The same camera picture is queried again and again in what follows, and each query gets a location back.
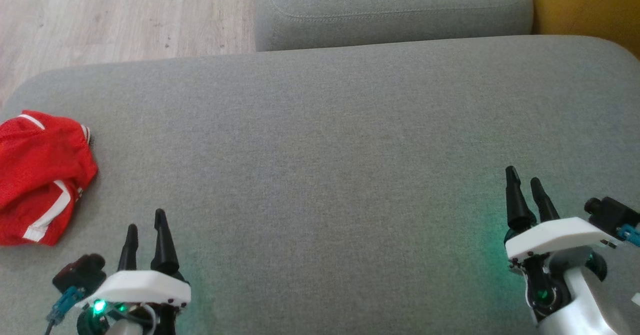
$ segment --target gray fabric upholstery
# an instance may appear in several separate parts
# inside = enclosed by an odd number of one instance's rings
[[[576,36],[44,73],[2,120],[77,119],[100,173],[58,246],[0,248],[2,333],[41,332],[51,277],[80,255],[112,274],[129,223],[148,269],[162,207],[193,288],[179,334],[534,335],[503,247],[505,167],[565,217],[594,196],[640,208],[639,95],[635,57]],[[637,328],[640,251],[602,253]]]
[[[257,0],[258,51],[529,34],[532,0]]]

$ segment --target green led light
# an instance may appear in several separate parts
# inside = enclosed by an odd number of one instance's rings
[[[537,298],[540,300],[546,300],[548,297],[549,292],[547,290],[537,292]]]
[[[93,303],[94,314],[102,313],[106,308],[107,308],[107,301],[96,300],[95,303]]]

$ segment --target wooden floor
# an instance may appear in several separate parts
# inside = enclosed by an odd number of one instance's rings
[[[254,0],[0,0],[0,105],[84,64],[251,53]]]

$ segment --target gray sofa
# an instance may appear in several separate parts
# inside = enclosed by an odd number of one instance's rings
[[[112,274],[129,223],[146,267],[158,207],[193,289],[179,334],[534,335],[503,247],[505,167],[564,217],[594,196],[640,208],[640,62],[596,38],[83,66],[28,80],[0,121],[22,109],[88,125],[100,171],[57,246],[0,248],[8,335],[42,332],[51,278],[80,255]],[[637,329],[640,251],[602,253]]]

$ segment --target robotic arm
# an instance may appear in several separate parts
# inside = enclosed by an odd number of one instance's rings
[[[513,166],[506,168],[507,225],[504,246],[512,272],[523,276],[525,301],[541,335],[631,335],[601,282],[604,258],[590,246],[622,242],[640,247],[640,214],[612,198],[590,199],[582,218],[561,219],[538,178],[531,192],[540,224],[527,207]]]
[[[46,317],[58,325],[71,307],[82,308],[79,335],[175,335],[176,316],[192,300],[179,271],[178,256],[164,210],[155,211],[155,257],[151,270],[138,270],[138,228],[128,226],[118,271],[107,277],[105,259],[94,253],[68,264],[54,278],[62,297]]]

